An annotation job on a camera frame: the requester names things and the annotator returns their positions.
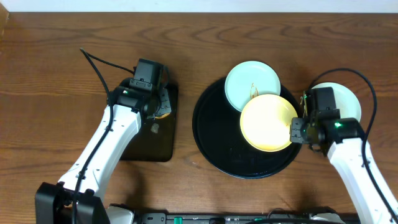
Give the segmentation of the light blue plate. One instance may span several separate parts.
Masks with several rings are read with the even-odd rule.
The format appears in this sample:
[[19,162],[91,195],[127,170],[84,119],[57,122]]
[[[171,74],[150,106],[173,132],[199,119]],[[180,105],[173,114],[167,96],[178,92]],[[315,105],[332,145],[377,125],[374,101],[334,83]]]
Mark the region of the light blue plate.
[[224,93],[230,105],[242,112],[253,98],[264,95],[280,95],[278,75],[268,64],[246,61],[236,65],[227,75]]
[[326,87],[332,87],[333,89],[336,107],[340,111],[340,118],[355,118],[360,122],[362,110],[356,95],[349,88],[333,82],[319,83],[312,89]]

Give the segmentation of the yellow plate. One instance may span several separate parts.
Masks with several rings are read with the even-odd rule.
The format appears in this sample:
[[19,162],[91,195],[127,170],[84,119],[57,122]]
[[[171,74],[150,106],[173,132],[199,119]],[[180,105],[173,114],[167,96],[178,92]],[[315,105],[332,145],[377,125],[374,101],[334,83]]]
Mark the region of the yellow plate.
[[281,151],[291,145],[290,126],[296,109],[278,95],[260,95],[243,108],[239,125],[244,139],[264,152]]

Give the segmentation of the light blue plate top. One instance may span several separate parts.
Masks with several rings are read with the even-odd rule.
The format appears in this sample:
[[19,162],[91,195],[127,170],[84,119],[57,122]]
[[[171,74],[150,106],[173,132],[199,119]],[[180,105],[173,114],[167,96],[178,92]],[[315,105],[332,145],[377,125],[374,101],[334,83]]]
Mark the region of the light blue plate top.
[[278,75],[268,64],[246,61],[236,65],[227,75],[224,93],[230,105],[242,112],[253,98],[264,95],[280,95]]

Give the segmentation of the orange green sponge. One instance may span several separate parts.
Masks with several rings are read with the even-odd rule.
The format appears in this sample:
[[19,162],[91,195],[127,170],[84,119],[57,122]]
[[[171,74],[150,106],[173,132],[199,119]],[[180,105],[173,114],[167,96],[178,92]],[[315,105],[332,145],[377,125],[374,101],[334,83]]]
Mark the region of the orange green sponge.
[[162,114],[160,116],[156,116],[155,119],[164,119],[164,118],[166,118],[169,115],[170,115],[170,113]]

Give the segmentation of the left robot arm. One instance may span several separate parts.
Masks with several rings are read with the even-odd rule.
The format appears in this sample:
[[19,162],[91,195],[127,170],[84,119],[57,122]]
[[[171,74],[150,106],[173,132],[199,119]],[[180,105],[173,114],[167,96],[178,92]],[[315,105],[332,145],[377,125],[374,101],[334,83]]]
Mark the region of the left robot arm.
[[98,129],[77,161],[56,184],[35,194],[37,223],[134,223],[123,204],[103,205],[119,161],[167,162],[172,158],[178,87],[127,78],[111,92]]

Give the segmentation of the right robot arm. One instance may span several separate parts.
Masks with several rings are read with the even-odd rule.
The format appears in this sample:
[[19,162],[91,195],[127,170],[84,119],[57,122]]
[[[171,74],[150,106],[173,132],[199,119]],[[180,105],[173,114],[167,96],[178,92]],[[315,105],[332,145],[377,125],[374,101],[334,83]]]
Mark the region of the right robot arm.
[[290,140],[322,153],[337,170],[361,223],[397,223],[397,200],[381,175],[357,118],[348,117],[349,103],[339,108],[331,88],[305,91],[303,116],[294,118]]

